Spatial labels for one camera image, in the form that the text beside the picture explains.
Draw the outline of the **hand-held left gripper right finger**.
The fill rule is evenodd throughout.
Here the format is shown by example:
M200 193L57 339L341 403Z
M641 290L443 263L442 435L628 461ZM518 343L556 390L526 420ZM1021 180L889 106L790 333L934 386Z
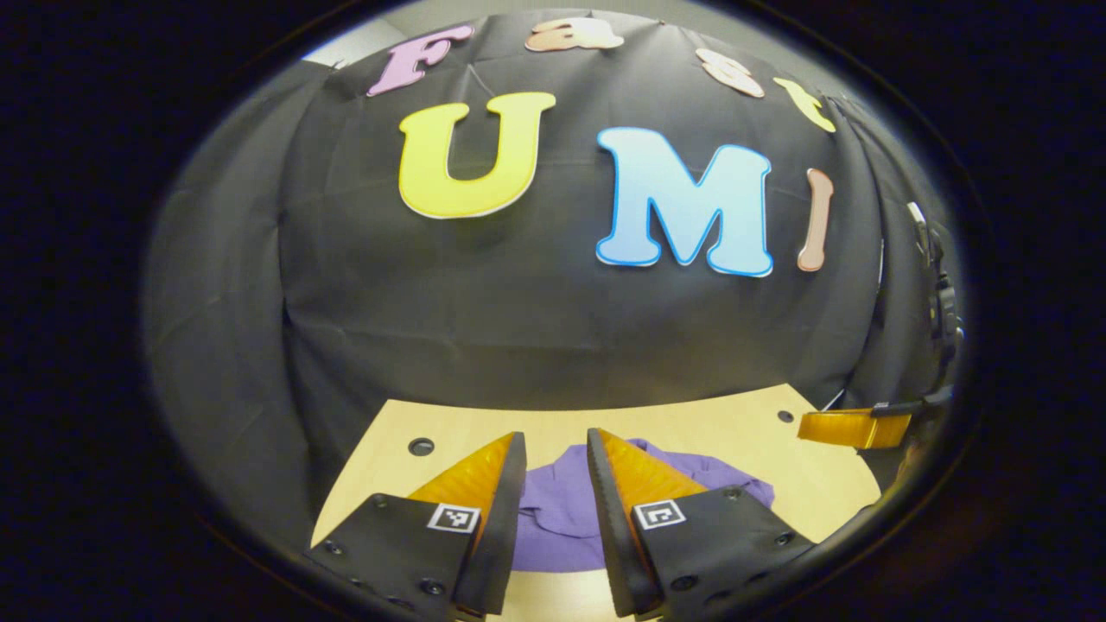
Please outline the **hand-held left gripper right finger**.
M733 619L813 548L739 486L710 489L601 428L586 452L619 616Z

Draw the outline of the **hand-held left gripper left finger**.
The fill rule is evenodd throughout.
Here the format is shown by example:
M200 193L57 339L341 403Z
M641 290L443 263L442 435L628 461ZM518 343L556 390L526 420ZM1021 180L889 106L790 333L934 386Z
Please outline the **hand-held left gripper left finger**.
M372 493L307 551L388 619L503 611L528 465L512 432L399 497Z

